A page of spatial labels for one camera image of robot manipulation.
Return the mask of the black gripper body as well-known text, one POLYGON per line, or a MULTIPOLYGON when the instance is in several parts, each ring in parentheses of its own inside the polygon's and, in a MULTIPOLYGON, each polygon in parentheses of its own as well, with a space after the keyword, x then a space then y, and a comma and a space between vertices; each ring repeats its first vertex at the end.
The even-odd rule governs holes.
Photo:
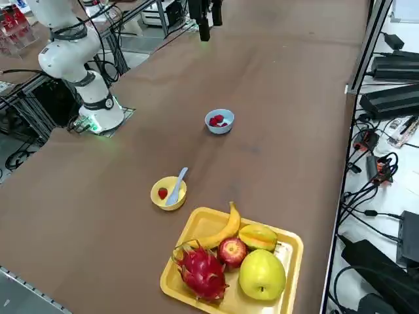
POLYGON ((188 0, 190 15, 205 15, 208 11, 221 13, 223 0, 188 0))

